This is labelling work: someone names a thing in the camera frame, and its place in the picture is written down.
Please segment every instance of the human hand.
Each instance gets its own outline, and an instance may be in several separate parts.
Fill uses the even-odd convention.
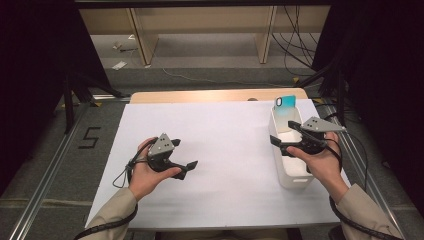
[[[154,138],[149,138],[144,140],[138,146],[138,150],[141,149],[145,144],[151,141]],[[147,146],[140,153],[140,156],[144,156],[147,158],[147,153],[149,151],[149,147]],[[133,175],[131,178],[131,182],[129,185],[129,189],[134,194],[137,202],[140,201],[144,196],[153,192],[156,186],[163,180],[175,176],[181,172],[181,169],[178,167],[167,169],[163,172],[155,172],[153,171],[146,162],[137,163],[133,169]]]
[[[337,134],[327,132],[325,138],[331,139],[327,141],[328,146],[337,154],[340,154],[340,149],[336,144],[339,140]],[[294,157],[302,159],[308,165],[312,175],[327,189],[336,203],[341,200],[349,188],[340,174],[339,161],[333,153],[325,149],[320,153],[309,155],[299,148],[292,146],[288,147],[287,151]]]

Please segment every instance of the white table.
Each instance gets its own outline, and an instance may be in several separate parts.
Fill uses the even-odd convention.
[[[300,113],[317,115],[309,100]],[[130,229],[175,231],[294,227],[339,222],[328,193],[279,185],[268,122],[272,101],[129,104],[123,113],[88,222],[117,191],[113,180],[144,139],[166,132],[181,145],[170,159],[198,160],[185,180],[167,179],[139,203]]]

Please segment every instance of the white container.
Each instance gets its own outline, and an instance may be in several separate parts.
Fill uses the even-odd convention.
[[[269,133],[279,138],[282,142],[300,142],[302,140],[301,134],[298,131],[284,127],[287,126],[289,120],[303,123],[299,110],[296,107],[294,107],[293,110],[293,113],[290,113],[293,119],[282,119],[281,116],[276,116],[274,108],[271,109],[271,117],[268,126]],[[273,150],[278,179],[281,186],[285,188],[305,188],[311,183],[314,176],[306,171],[306,163],[304,161],[299,158],[282,156],[280,148],[276,146],[273,146]]]

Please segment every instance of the beige sleeve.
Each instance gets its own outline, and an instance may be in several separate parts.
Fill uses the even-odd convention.
[[[364,227],[401,238],[399,231],[381,208],[356,184],[343,196],[337,209],[344,216]],[[376,239],[344,223],[342,228],[348,240]]]
[[[99,210],[99,212],[88,224],[87,228],[98,226],[105,223],[116,222],[129,216],[135,209],[137,201],[133,193],[128,188],[122,188],[109,199],[105,205]],[[101,231],[95,234],[91,234],[82,239],[94,240],[94,239],[124,239],[127,232],[128,224],[121,227]]]

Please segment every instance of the table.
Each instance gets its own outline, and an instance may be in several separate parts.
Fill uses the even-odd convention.
[[[299,96],[298,106],[305,106],[299,109],[309,108],[306,115],[314,114],[313,104],[302,99],[306,97],[302,89],[134,94],[123,113],[88,221],[116,192],[111,182],[134,154],[131,149],[136,149],[139,138],[165,129],[170,138],[182,140],[171,160],[179,164],[199,160],[199,164],[184,181],[168,179],[143,198],[130,229],[244,229],[338,222],[318,181],[290,190],[278,183],[268,121],[272,100],[289,94]],[[260,101],[246,101],[251,98]]]

